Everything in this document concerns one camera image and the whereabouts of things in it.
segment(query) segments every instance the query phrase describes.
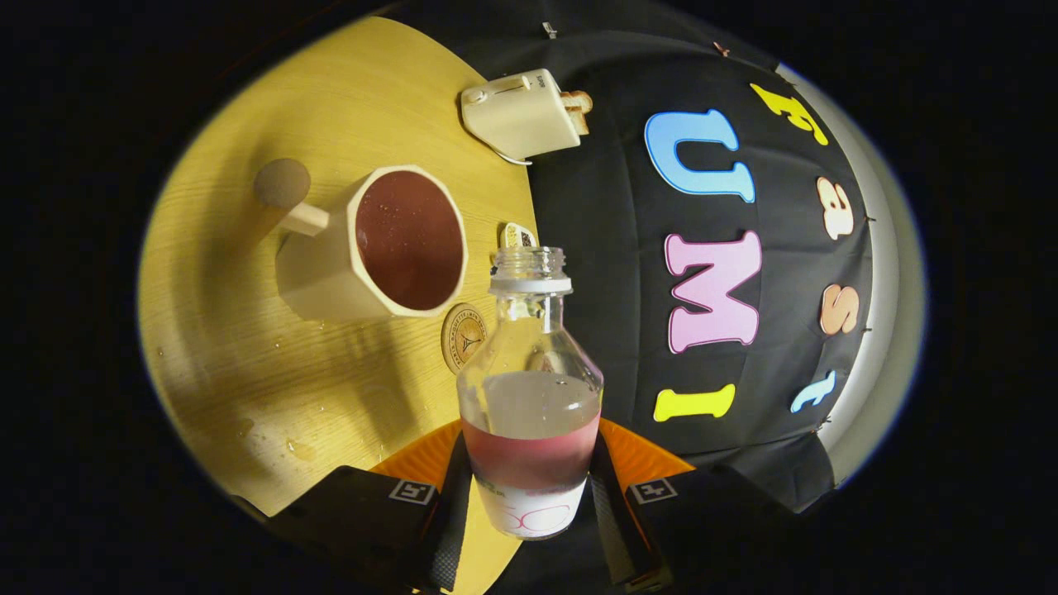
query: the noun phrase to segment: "foam letter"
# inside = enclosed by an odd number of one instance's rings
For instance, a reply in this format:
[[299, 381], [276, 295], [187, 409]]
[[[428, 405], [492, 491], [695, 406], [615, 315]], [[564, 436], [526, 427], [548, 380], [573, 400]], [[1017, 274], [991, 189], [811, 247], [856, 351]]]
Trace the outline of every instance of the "foam letter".
[[715, 393], [678, 395], [672, 389], [658, 393], [654, 404], [654, 420], [665, 421], [680, 415], [712, 415], [723, 417], [734, 402], [734, 384], [728, 384]]
[[856, 328], [859, 313], [859, 294], [852, 287], [828, 285], [823, 290], [823, 306], [819, 312], [819, 326], [827, 335], [838, 330], [849, 333]]
[[838, 373], [833, 369], [826, 374], [826, 378], [820, 380], [819, 382], [813, 382], [801, 392], [798, 393], [797, 398], [794, 399], [794, 404], [790, 405], [790, 413], [797, 413], [801, 411], [801, 405], [811, 401], [811, 405], [816, 407], [822, 402], [826, 395], [831, 394], [834, 390], [834, 385], [837, 383]]
[[693, 313], [679, 307], [669, 317], [669, 349], [681, 354], [692, 345], [753, 342], [760, 315], [728, 293], [761, 270], [761, 238], [747, 231], [737, 241], [688, 244], [673, 234], [664, 242], [665, 264], [673, 275], [688, 267], [710, 266], [677, 285], [672, 294], [709, 311]]
[[735, 162], [730, 172], [696, 172], [676, 156], [676, 145], [685, 141], [720, 143], [737, 150], [738, 138], [723, 113], [715, 109], [656, 113], [646, 121], [644, 136], [654, 168], [672, 187], [683, 194], [736, 194], [746, 202], [756, 200], [753, 177], [745, 163]]
[[819, 191], [819, 201], [823, 203], [823, 227], [831, 239], [853, 233], [853, 210], [849, 205], [845, 188], [826, 178], [816, 180], [816, 188]]
[[749, 86], [764, 100], [764, 105], [768, 106], [768, 109], [772, 113], [777, 115], [782, 115], [783, 112], [788, 113], [789, 116], [787, 120], [790, 121], [790, 124], [802, 130], [811, 130], [817, 143], [823, 146], [831, 144], [823, 134], [822, 128], [819, 127], [819, 124], [816, 124], [816, 121], [811, 119], [811, 114], [808, 113], [808, 110], [804, 109], [801, 102], [794, 97], [784, 97], [771, 91], [765, 91], [752, 83]]

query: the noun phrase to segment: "small card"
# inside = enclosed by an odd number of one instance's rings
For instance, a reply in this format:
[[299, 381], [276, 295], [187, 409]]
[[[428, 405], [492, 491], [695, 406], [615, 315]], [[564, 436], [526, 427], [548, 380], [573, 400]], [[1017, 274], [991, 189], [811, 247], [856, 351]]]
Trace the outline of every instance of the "small card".
[[500, 235], [500, 238], [504, 248], [511, 248], [513, 246], [531, 248], [540, 246], [536, 244], [536, 237], [532, 235], [532, 232], [517, 223], [507, 223], [504, 227], [504, 233]]

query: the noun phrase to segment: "round table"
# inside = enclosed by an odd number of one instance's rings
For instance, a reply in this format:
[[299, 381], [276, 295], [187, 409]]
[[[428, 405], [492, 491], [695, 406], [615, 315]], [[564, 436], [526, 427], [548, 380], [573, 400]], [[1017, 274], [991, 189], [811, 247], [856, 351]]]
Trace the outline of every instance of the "round table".
[[[275, 66], [206, 124], [176, 164], [144, 241], [147, 367], [184, 444], [226, 493], [275, 515], [341, 465], [370, 469], [459, 415], [436, 319], [333, 323], [279, 298], [275, 230], [233, 250], [254, 175], [293, 158], [324, 209], [377, 167], [414, 163], [458, 204], [470, 259], [458, 302], [494, 320], [490, 254], [503, 223], [536, 233], [522, 166], [464, 131], [456, 98], [485, 79], [414, 29], [354, 22]], [[519, 542], [472, 488], [456, 593], [484, 593]]]

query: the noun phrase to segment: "water droplet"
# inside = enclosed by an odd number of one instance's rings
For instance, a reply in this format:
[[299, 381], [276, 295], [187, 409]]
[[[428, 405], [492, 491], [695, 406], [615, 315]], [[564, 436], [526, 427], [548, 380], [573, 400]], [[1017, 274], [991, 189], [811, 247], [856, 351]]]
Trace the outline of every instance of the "water droplet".
[[250, 430], [252, 430], [253, 427], [254, 427], [254, 420], [253, 419], [249, 419], [249, 418], [239, 419], [239, 422], [238, 422], [238, 434], [237, 435], [240, 438], [247, 437], [247, 435], [250, 433]]
[[303, 445], [295, 443], [291, 438], [287, 438], [287, 449], [294, 453], [294, 456], [300, 458], [302, 461], [312, 461], [316, 457], [316, 449], [310, 447], [309, 445]]

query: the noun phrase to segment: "coaster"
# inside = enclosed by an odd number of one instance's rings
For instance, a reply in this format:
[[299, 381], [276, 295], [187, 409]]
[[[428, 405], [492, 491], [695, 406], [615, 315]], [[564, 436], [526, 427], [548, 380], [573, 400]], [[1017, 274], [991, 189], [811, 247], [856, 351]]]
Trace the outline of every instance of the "coaster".
[[441, 326], [441, 351], [453, 374], [470, 360], [488, 335], [481, 313], [470, 304], [456, 304]]

